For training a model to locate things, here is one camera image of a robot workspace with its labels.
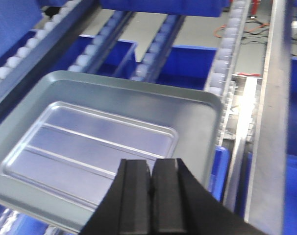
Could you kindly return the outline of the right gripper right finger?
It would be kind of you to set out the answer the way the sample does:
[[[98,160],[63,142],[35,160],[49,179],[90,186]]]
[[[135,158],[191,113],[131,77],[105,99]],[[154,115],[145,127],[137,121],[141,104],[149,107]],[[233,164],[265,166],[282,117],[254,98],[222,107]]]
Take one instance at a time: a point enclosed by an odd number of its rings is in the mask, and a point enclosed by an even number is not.
[[[152,183],[155,235],[261,235],[218,202],[181,159],[158,159]]]

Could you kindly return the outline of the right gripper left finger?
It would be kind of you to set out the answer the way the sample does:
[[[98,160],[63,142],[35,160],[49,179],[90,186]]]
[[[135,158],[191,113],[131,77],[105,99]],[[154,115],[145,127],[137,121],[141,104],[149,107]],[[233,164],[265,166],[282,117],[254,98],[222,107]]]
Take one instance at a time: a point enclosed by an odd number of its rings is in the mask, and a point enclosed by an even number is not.
[[[150,172],[145,160],[122,159],[117,175],[82,235],[148,235]]]

